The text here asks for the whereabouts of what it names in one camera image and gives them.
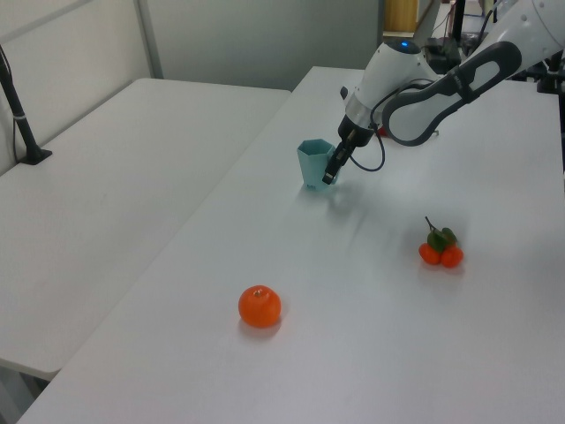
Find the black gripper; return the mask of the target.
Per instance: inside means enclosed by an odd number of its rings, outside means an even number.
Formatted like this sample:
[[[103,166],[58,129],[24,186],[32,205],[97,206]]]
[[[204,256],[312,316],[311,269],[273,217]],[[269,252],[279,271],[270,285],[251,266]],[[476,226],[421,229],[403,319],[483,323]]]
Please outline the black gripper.
[[[347,163],[353,148],[365,147],[374,135],[373,128],[355,124],[347,115],[343,117],[338,127],[341,142],[335,148],[328,160],[321,181],[332,185],[340,169]]]

